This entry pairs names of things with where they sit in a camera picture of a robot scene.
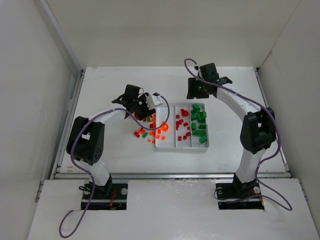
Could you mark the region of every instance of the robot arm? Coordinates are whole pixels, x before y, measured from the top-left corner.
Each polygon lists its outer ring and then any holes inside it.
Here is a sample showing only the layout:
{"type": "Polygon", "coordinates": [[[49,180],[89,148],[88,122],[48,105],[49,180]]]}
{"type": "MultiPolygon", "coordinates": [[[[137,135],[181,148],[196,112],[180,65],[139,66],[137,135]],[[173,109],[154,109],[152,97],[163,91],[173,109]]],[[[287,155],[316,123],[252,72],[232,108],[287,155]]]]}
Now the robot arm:
{"type": "Polygon", "coordinates": [[[110,127],[114,123],[127,118],[127,111],[132,114],[135,113],[138,119],[142,120],[155,113],[155,107],[163,104],[163,100],[158,94],[139,93],[140,89],[138,86],[128,84],[124,94],[113,100],[112,104],[106,109],[89,118],[79,116],[74,120],[66,147],[68,154],[71,152],[76,137],[89,119],[110,111],[110,113],[97,118],[88,126],[77,142],[73,153],[75,160],[81,161],[79,164],[92,174],[96,188],[102,194],[108,195],[112,185],[112,177],[108,173],[104,162],[99,161],[104,149],[105,127],[110,127]],[[113,111],[114,109],[123,109],[123,111],[113,111]]]}
{"type": "MultiPolygon", "coordinates": [[[[207,82],[224,85],[228,89],[239,92],[229,78],[219,77],[214,63],[196,67],[196,70],[198,70],[198,76],[201,75],[207,82]]],[[[209,95],[214,95],[228,105],[242,121],[240,140],[243,153],[240,166],[233,176],[232,186],[229,186],[231,189],[222,197],[223,199],[240,199],[257,185],[255,171],[266,149],[276,140],[276,129],[266,112],[237,94],[205,84],[195,78],[188,79],[187,99],[208,98],[209,95]]],[[[267,110],[274,117],[274,111],[271,108],[267,110]]]]}

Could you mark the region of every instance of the white table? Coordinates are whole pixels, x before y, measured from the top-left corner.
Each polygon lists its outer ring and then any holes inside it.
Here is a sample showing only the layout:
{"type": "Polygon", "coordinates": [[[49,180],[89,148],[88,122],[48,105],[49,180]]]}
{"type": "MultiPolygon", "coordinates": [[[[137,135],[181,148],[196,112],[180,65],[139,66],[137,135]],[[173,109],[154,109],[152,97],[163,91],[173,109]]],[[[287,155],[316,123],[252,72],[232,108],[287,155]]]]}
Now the white table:
{"type": "MultiPolygon", "coordinates": [[[[253,67],[218,67],[221,77],[229,77],[239,91],[264,103],[253,67]]],[[[124,93],[127,84],[143,87],[146,92],[160,93],[169,103],[192,102],[187,100],[188,78],[184,67],[88,67],[81,86],[74,117],[88,117],[105,109],[112,100],[124,93]]],[[[206,153],[155,152],[146,139],[137,139],[133,132],[139,127],[127,118],[105,129],[104,161],[110,173],[166,173],[198,174],[234,173],[241,160],[240,142],[242,123],[228,106],[210,96],[194,99],[205,103],[207,110],[210,147],[206,153]]],[[[274,142],[265,156],[275,152],[274,142]]],[[[75,174],[70,156],[65,153],[59,172],[75,174]]],[[[279,154],[260,168],[263,173],[285,173],[284,160],[279,154]]]]}
{"type": "MultiPolygon", "coordinates": [[[[264,199],[265,210],[219,210],[213,180],[130,180],[127,210],[87,211],[69,240],[319,240],[297,179],[265,179],[291,203],[287,211],[264,199]]],[[[60,240],[82,212],[84,180],[47,180],[28,240],[60,240]]],[[[283,200],[261,186],[263,194],[283,200]]]]}

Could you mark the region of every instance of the white wall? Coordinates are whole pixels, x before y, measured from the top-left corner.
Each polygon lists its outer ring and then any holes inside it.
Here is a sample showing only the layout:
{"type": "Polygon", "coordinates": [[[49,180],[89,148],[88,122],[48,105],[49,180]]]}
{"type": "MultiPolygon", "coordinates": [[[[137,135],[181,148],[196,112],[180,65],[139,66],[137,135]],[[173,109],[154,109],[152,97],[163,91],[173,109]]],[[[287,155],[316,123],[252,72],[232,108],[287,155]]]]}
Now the white wall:
{"type": "Polygon", "coordinates": [[[26,238],[70,77],[33,0],[0,1],[0,239],[26,238]]]}
{"type": "Polygon", "coordinates": [[[259,70],[292,176],[320,232],[320,0],[302,0],[259,70]]]}
{"type": "Polygon", "coordinates": [[[48,0],[88,67],[260,67],[300,0],[48,0]]]}

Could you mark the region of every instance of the screw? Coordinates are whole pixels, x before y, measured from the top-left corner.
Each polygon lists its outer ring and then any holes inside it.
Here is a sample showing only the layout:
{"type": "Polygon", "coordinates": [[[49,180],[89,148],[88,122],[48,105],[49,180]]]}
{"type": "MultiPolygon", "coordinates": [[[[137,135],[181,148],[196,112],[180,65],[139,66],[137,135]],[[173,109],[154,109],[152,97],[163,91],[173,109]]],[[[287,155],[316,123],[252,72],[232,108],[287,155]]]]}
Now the screw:
{"type": "Polygon", "coordinates": [[[256,194],[261,193],[260,187],[258,187],[258,186],[255,186],[255,187],[253,188],[253,191],[254,191],[256,194]]]}
{"type": "Polygon", "coordinates": [[[218,187],[217,189],[216,189],[216,192],[218,193],[218,194],[223,194],[224,192],[222,191],[222,187],[218,187]]]}
{"type": "Polygon", "coordinates": [[[127,195],[128,194],[128,189],[126,189],[125,187],[121,189],[121,194],[122,195],[127,195]]]}

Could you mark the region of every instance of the cable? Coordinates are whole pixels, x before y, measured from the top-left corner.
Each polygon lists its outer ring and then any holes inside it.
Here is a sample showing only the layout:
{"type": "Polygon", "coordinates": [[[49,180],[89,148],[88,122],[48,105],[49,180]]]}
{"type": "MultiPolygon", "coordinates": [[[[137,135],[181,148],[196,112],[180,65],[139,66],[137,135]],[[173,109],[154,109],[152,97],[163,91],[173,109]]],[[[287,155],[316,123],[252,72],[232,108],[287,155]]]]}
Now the cable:
{"type": "Polygon", "coordinates": [[[233,94],[236,94],[238,95],[240,98],[248,101],[248,102],[251,102],[257,106],[259,106],[263,111],[266,112],[266,114],[269,116],[269,118],[271,119],[274,127],[275,127],[275,132],[276,132],[276,135],[277,135],[277,143],[278,143],[278,147],[275,151],[275,153],[269,157],[266,157],[264,159],[262,159],[259,163],[258,163],[258,166],[256,167],[256,170],[255,170],[255,178],[257,180],[258,183],[260,183],[261,185],[265,186],[266,188],[270,189],[271,191],[273,191],[274,193],[278,194],[285,202],[286,204],[289,206],[289,207],[286,207],[284,205],[282,205],[281,203],[279,203],[278,201],[274,200],[273,198],[269,197],[269,196],[265,196],[265,195],[253,195],[253,196],[249,196],[247,198],[244,198],[244,199],[238,199],[238,200],[235,200],[235,201],[230,201],[229,203],[230,204],[234,204],[234,203],[239,203],[239,202],[242,202],[242,201],[245,201],[245,200],[249,200],[249,199],[252,199],[252,198],[257,198],[257,197],[263,197],[263,198],[266,198],[266,199],[269,199],[271,201],[273,201],[274,203],[278,204],[279,206],[283,207],[284,209],[288,210],[288,211],[292,211],[293,208],[291,206],[291,204],[289,203],[289,201],[280,193],[278,192],[277,190],[275,190],[274,188],[266,185],[265,183],[261,182],[259,179],[258,179],[258,171],[259,171],[259,168],[261,166],[262,163],[264,163],[265,161],[267,160],[270,160],[272,158],[274,158],[281,150],[281,144],[282,144],[282,139],[281,139],[281,135],[280,135],[280,131],[279,131],[279,127],[276,123],[276,120],[274,119],[274,117],[272,116],[272,114],[267,110],[267,108],[265,106],[263,106],[262,104],[260,104],[259,102],[251,99],[251,98],[248,98],[246,96],[243,96],[241,95],[240,93],[232,90],[232,89],[229,89],[225,86],[222,86],[222,85],[219,85],[219,84],[215,84],[215,83],[212,83],[212,82],[208,82],[206,80],[204,80],[203,78],[200,78],[199,76],[195,75],[188,67],[187,65],[187,61],[191,61],[193,62],[196,66],[198,65],[197,62],[195,60],[193,60],[192,58],[186,58],[184,60],[184,66],[186,68],[186,70],[189,72],[189,74],[191,74],[194,78],[196,78],[197,80],[199,80],[200,82],[203,82],[205,84],[208,84],[208,85],[212,85],[212,86],[215,86],[217,88],[221,88],[221,89],[224,89],[224,90],[227,90],[233,94]]]}
{"type": "Polygon", "coordinates": [[[69,211],[69,212],[64,216],[64,218],[62,219],[62,221],[61,221],[61,223],[60,223],[60,226],[59,226],[59,234],[60,234],[60,237],[61,237],[61,238],[67,239],[67,238],[71,237],[71,236],[76,232],[76,230],[78,229],[78,227],[79,227],[79,225],[80,225],[80,223],[81,223],[81,221],[82,221],[82,219],[83,219],[86,211],[88,210],[88,207],[89,207],[89,205],[90,205],[90,202],[91,202],[91,200],[92,200],[92,198],[93,198],[93,196],[94,196],[94,193],[95,193],[96,183],[95,183],[94,176],[91,174],[90,171],[88,171],[87,169],[79,166],[79,165],[75,162],[75,156],[74,156],[75,148],[76,148],[76,145],[77,145],[80,137],[81,137],[82,134],[84,133],[84,131],[87,129],[87,127],[88,127],[94,120],[96,120],[96,119],[98,119],[98,118],[100,118],[100,117],[102,117],[102,116],[104,116],[104,115],[106,115],[106,114],[112,113],[112,112],[114,112],[114,111],[125,111],[140,127],[144,128],[144,129],[146,129],[146,130],[149,130],[149,131],[158,130],[158,129],[162,128],[162,127],[167,123],[167,121],[168,121],[168,119],[169,119],[169,115],[170,115],[170,107],[169,107],[168,101],[167,101],[162,95],[160,95],[160,97],[165,101],[165,103],[166,103],[166,105],[167,105],[168,114],[167,114],[167,117],[166,117],[166,120],[164,121],[164,123],[163,123],[162,125],[160,125],[159,127],[156,127],[156,128],[148,128],[148,127],[146,127],[146,126],[143,126],[140,122],[138,122],[138,120],[136,120],[135,116],[132,115],[131,112],[129,112],[129,111],[128,111],[127,109],[125,109],[125,108],[120,108],[120,107],[115,108],[115,109],[111,109],[111,110],[108,110],[108,111],[104,111],[104,112],[102,112],[102,113],[94,116],[93,118],[91,118],[91,119],[87,122],[87,124],[85,124],[85,125],[83,126],[83,128],[81,129],[81,131],[79,132],[79,134],[76,136],[76,138],[75,138],[75,140],[74,140],[74,143],[73,143],[72,148],[71,148],[71,151],[70,151],[70,158],[71,158],[71,162],[72,162],[72,164],[73,164],[74,166],[76,166],[78,169],[84,171],[86,174],[88,174],[88,175],[90,176],[91,181],[92,181],[92,190],[91,190],[91,194],[90,194],[90,197],[89,197],[89,199],[88,199],[88,202],[87,202],[87,204],[86,204],[86,206],[85,206],[85,208],[84,208],[84,210],[83,210],[83,213],[82,213],[82,215],[81,215],[78,223],[76,224],[74,230],[73,230],[69,235],[63,235],[61,228],[62,228],[62,225],[64,224],[64,221],[66,220],[66,218],[67,218],[74,210],[69,211]]]}

